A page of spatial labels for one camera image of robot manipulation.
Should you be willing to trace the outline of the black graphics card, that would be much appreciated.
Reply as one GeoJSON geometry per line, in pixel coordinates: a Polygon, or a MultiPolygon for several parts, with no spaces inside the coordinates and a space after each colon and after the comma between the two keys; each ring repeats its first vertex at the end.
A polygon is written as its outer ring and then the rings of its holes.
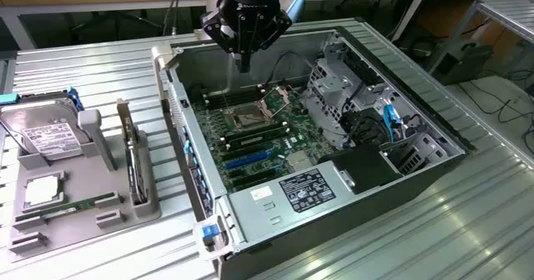
{"type": "Polygon", "coordinates": [[[139,157],[141,138],[138,127],[133,121],[129,101],[117,100],[117,111],[122,122],[122,136],[126,152],[126,165],[129,172],[130,197],[134,205],[145,204],[149,200],[145,189],[145,177],[139,157]]]}

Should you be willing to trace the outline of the metal socket cover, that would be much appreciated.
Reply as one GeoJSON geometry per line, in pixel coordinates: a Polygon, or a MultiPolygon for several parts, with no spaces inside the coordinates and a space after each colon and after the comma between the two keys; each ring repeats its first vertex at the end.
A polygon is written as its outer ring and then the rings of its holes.
{"type": "Polygon", "coordinates": [[[298,106],[293,89],[286,86],[275,86],[259,100],[259,109],[262,113],[274,118],[283,110],[298,106]]]}

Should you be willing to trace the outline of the black office chair base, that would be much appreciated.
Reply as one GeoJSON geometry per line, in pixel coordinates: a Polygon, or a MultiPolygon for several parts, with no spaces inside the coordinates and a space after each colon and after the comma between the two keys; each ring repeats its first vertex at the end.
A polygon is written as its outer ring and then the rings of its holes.
{"type": "Polygon", "coordinates": [[[79,24],[74,24],[73,22],[73,14],[65,14],[66,20],[69,20],[69,31],[73,35],[79,35],[82,31],[95,28],[99,25],[103,25],[106,22],[111,22],[114,25],[114,34],[119,39],[122,37],[122,22],[130,21],[137,25],[150,27],[157,31],[158,34],[162,34],[165,30],[165,25],[158,24],[157,22],[149,19],[149,10],[147,9],[127,9],[118,11],[91,11],[91,18],[79,24]]]}

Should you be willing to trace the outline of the grey metal drive cage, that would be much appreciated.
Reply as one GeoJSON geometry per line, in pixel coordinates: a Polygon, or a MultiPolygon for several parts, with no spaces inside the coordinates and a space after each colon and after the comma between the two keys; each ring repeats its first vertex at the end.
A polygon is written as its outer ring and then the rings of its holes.
{"type": "Polygon", "coordinates": [[[302,102],[319,133],[338,149],[392,140],[384,119],[392,86],[380,77],[377,84],[341,59],[315,61],[302,102]]]}

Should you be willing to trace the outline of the CPU socket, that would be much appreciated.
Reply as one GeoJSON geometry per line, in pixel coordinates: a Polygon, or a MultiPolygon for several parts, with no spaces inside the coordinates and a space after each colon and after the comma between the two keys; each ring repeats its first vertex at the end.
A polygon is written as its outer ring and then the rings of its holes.
{"type": "Polygon", "coordinates": [[[249,129],[269,120],[259,107],[254,104],[237,107],[230,115],[238,129],[249,129]]]}

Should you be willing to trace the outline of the green motherboard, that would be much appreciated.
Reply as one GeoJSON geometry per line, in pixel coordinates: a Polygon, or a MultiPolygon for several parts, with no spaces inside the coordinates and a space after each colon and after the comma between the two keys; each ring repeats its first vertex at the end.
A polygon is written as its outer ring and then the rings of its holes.
{"type": "Polygon", "coordinates": [[[238,129],[231,118],[233,109],[250,104],[259,107],[259,100],[275,86],[259,85],[214,95],[202,94],[193,104],[222,182],[233,193],[297,172],[286,160],[291,153],[306,151],[311,162],[317,164],[319,158],[336,150],[319,133],[319,127],[309,114],[299,92],[291,87],[289,88],[293,89],[297,98],[297,107],[283,110],[275,117],[266,116],[269,120],[265,123],[249,129],[238,129]],[[229,140],[274,129],[285,130],[285,134],[277,139],[242,149],[226,149],[229,140]],[[259,153],[269,153],[270,157],[226,169],[226,163],[259,153]]]}

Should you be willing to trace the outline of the black installed RAM stick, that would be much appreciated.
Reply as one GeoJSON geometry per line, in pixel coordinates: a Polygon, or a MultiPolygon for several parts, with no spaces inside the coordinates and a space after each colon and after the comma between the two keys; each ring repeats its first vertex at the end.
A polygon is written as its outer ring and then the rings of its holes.
{"type": "Polygon", "coordinates": [[[251,134],[249,136],[237,138],[234,140],[229,140],[226,143],[226,149],[234,150],[234,149],[246,148],[254,144],[259,144],[259,143],[265,143],[266,141],[271,141],[283,134],[285,134],[285,130],[279,130],[279,129],[267,130],[265,132],[251,134]]]}

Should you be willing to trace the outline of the blue disk caddy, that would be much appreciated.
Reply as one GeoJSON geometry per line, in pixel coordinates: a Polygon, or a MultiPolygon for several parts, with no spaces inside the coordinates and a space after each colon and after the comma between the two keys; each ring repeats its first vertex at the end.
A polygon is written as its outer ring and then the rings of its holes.
{"type": "Polygon", "coordinates": [[[73,104],[78,111],[85,110],[85,105],[82,104],[78,90],[73,86],[69,86],[69,88],[62,91],[46,92],[40,94],[19,94],[12,92],[10,94],[0,95],[0,107],[48,101],[67,102],[73,104]]]}

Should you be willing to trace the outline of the open black PC case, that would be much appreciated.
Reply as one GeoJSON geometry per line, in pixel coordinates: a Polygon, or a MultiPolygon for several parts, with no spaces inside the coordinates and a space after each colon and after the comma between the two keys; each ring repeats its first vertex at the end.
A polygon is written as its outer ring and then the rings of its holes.
{"type": "MultiPolygon", "coordinates": [[[[413,200],[457,167],[472,145],[344,26],[290,31],[270,49],[253,58],[247,73],[241,73],[233,63],[231,55],[209,41],[153,48],[153,68],[163,115],[193,199],[197,217],[193,233],[199,255],[215,266],[219,280],[249,280],[413,200]],[[398,172],[381,147],[417,133],[426,133],[434,138],[449,158],[410,175],[401,174],[398,180],[356,194],[356,201],[325,217],[247,246],[231,206],[230,195],[235,192],[230,192],[222,182],[193,104],[202,94],[227,93],[259,85],[291,87],[303,97],[319,58],[344,60],[353,71],[369,78],[365,83],[377,84],[378,78],[382,78],[392,86],[393,92],[386,97],[389,104],[384,107],[390,141],[372,144],[378,146],[394,171],[398,172]],[[203,240],[202,226],[210,224],[219,226],[221,234],[203,240]]],[[[354,147],[334,147],[332,153],[354,147]]]]}

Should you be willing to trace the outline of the silver chipset heatsink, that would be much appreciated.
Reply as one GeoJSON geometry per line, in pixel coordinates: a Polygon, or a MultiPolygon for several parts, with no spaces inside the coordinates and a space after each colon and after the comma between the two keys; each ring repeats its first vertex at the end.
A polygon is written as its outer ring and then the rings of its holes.
{"type": "Polygon", "coordinates": [[[290,168],[294,171],[301,171],[303,169],[310,168],[314,165],[306,151],[298,151],[291,153],[287,156],[286,160],[290,168]]]}

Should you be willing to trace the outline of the blue expansion slot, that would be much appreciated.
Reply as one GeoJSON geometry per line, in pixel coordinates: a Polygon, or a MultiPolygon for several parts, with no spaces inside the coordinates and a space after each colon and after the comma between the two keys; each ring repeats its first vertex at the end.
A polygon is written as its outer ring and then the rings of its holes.
{"type": "Polygon", "coordinates": [[[247,164],[251,164],[251,163],[255,163],[258,161],[262,161],[262,160],[267,159],[269,157],[270,157],[270,154],[266,153],[266,152],[265,153],[259,153],[259,154],[254,154],[254,155],[251,155],[249,157],[245,157],[242,159],[237,159],[237,160],[234,160],[231,162],[227,162],[226,163],[226,169],[238,168],[238,167],[245,166],[247,164]]]}

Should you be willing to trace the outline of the black box on floor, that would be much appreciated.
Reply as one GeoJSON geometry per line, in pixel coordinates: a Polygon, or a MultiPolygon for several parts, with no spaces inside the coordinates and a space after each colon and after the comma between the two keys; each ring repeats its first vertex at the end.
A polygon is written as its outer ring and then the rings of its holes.
{"type": "Polygon", "coordinates": [[[493,47],[478,42],[457,43],[440,60],[433,76],[444,86],[470,81],[493,57],[493,47]]]}

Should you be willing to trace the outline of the black plastic air shroud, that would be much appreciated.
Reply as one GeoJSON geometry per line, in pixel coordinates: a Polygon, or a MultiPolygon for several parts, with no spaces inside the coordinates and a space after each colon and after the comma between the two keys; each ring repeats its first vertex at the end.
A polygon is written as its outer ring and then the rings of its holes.
{"type": "Polygon", "coordinates": [[[360,194],[402,178],[373,144],[338,150],[319,158],[318,163],[333,161],[340,171],[346,171],[354,182],[353,192],[360,194]]]}

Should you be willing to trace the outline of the grey perforated disk bay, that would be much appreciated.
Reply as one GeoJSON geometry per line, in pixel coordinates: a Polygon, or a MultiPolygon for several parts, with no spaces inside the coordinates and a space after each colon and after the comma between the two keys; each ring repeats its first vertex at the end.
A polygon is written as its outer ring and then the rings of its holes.
{"type": "Polygon", "coordinates": [[[404,175],[410,175],[449,158],[445,148],[426,133],[417,133],[402,141],[386,143],[381,148],[390,163],[404,175]]]}

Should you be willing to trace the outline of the silver hard disk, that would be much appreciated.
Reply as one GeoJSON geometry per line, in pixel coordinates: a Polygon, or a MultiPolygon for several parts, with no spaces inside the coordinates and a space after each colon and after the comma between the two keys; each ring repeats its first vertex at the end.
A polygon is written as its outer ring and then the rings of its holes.
{"type": "Polygon", "coordinates": [[[79,110],[73,99],[20,102],[0,106],[0,125],[26,154],[54,161],[82,154],[91,137],[78,126],[79,110]]]}

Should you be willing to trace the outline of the metal slat side table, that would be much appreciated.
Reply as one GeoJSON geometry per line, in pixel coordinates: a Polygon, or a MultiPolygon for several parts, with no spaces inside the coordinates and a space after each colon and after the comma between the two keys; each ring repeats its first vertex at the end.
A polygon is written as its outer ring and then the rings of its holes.
{"type": "Polygon", "coordinates": [[[482,33],[490,23],[500,24],[504,32],[513,32],[520,37],[524,49],[514,56],[500,59],[498,56],[505,52],[494,50],[496,46],[488,44],[493,47],[494,54],[474,79],[484,75],[497,74],[510,81],[522,82],[522,87],[526,88],[534,81],[534,0],[476,1],[436,53],[437,61],[429,66],[429,71],[434,72],[440,60],[457,43],[480,43],[477,33],[482,33]]]}

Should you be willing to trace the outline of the grey parts rack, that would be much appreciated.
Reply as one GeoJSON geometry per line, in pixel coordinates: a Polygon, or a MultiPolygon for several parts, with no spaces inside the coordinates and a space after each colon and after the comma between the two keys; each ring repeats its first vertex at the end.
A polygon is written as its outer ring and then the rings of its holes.
{"type": "Polygon", "coordinates": [[[79,125],[93,137],[93,141],[82,145],[82,155],[51,163],[47,163],[44,157],[38,154],[19,158],[22,166],[7,242],[8,254],[14,261],[154,221],[162,215],[146,133],[138,129],[139,157],[149,200],[145,204],[134,205],[122,133],[105,137],[101,129],[102,116],[97,109],[79,113],[79,125]],[[27,181],[46,176],[59,178],[59,200],[24,207],[27,181]],[[15,222],[18,215],[110,192],[114,192],[115,196],[98,201],[93,209],[48,219],[34,217],[15,222]]]}

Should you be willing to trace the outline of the grey power supply unit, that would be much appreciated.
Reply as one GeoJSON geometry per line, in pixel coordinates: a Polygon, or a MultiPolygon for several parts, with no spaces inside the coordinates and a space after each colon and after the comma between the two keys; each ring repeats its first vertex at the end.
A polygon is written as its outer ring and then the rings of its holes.
{"type": "Polygon", "coordinates": [[[230,195],[243,243],[259,244],[311,223],[357,199],[356,182],[333,161],[230,195]]]}

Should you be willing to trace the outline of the blue case latch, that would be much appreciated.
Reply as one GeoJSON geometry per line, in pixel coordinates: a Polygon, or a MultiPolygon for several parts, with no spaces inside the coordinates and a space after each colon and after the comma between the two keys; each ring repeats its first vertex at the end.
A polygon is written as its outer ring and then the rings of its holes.
{"type": "Polygon", "coordinates": [[[217,224],[210,224],[202,226],[202,239],[213,239],[215,236],[221,234],[219,226],[217,224]]]}

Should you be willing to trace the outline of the green RAM stick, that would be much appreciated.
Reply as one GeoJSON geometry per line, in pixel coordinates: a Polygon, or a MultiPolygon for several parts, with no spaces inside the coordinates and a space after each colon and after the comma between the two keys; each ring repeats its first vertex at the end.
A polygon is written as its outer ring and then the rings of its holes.
{"type": "Polygon", "coordinates": [[[78,213],[79,211],[93,209],[97,206],[98,201],[101,201],[106,198],[111,198],[114,196],[115,196],[115,193],[109,192],[109,193],[98,195],[95,197],[90,197],[89,199],[70,202],[70,203],[38,210],[35,212],[30,212],[30,213],[18,215],[18,216],[15,216],[15,222],[22,222],[22,221],[32,219],[32,218],[44,218],[44,219],[57,218],[59,216],[65,216],[71,213],[78,213]]]}

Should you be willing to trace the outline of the silver CPU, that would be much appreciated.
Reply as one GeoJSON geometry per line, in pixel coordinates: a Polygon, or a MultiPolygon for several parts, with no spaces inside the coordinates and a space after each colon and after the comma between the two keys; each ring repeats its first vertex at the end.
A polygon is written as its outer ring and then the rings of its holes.
{"type": "Polygon", "coordinates": [[[26,185],[24,207],[59,200],[59,178],[46,176],[30,179],[26,185]]]}

